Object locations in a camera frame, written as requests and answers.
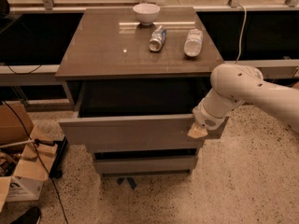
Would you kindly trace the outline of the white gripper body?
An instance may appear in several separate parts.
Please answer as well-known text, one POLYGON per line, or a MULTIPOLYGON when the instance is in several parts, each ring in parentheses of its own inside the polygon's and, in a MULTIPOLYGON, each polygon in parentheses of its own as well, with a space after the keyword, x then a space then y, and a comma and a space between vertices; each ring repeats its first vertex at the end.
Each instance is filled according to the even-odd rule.
POLYGON ((205 98, 192 110, 195 126, 201 129, 217 130, 226 117, 243 101, 218 94, 211 89, 205 98))

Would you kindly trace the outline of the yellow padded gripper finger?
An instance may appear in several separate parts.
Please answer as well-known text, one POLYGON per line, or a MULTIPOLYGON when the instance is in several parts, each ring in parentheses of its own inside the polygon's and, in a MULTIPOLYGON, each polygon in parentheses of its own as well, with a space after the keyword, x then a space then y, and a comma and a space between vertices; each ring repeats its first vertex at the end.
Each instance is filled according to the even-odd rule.
POLYGON ((194 123, 188 131, 188 136, 193 139, 198 139, 207 136, 207 129, 194 123))

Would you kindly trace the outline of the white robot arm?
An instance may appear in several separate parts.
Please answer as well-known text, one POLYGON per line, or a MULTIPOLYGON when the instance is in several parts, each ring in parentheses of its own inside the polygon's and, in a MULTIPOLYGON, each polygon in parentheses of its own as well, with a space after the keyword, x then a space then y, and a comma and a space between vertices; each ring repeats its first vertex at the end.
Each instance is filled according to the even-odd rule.
POLYGON ((251 103, 299 132, 299 90, 263 80, 262 72, 235 63, 218 65, 210 75, 211 90, 193 110, 188 136, 194 139, 217 130, 228 114, 251 103))

